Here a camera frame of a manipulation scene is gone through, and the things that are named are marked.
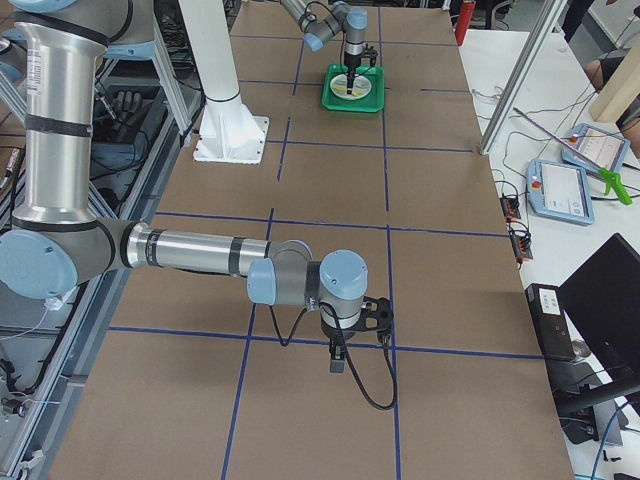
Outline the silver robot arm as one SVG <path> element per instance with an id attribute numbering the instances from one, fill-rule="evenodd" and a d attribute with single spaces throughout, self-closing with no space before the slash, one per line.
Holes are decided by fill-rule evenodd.
<path id="1" fill-rule="evenodd" d="M 45 299 L 104 272 L 142 265 L 243 277 L 256 304 L 319 311 L 330 365 L 352 363 L 346 342 L 365 328 L 367 266 L 339 250 L 314 261 L 300 241 L 154 229 L 95 216 L 88 206 L 94 81 L 109 50 L 156 47 L 149 1 L 18 1 L 27 42 L 26 191 L 1 238 L 1 279 Z"/>
<path id="2" fill-rule="evenodd" d="M 365 33 L 368 13 L 359 6 L 337 1 L 328 7 L 319 1 L 282 0 L 279 4 L 296 21 L 305 44 L 313 51 L 320 50 L 338 34 L 344 36 L 343 62 L 346 68 L 346 91 L 354 90 L 357 68 L 365 56 Z"/>

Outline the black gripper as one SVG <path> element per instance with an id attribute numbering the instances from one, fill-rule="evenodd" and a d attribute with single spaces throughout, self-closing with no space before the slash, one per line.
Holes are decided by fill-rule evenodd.
<path id="1" fill-rule="evenodd" d="M 343 45 L 343 64 L 347 67 L 346 94 L 351 95 L 355 82 L 355 69 L 361 65 L 361 44 L 345 41 Z"/>
<path id="2" fill-rule="evenodd" d="M 329 339 L 329 371 L 332 374 L 342 374 L 346 363 L 346 343 L 356 333 L 364 330 L 363 312 L 360 310 L 352 317 L 341 318 L 333 306 L 321 304 L 320 314 L 321 329 Z"/>

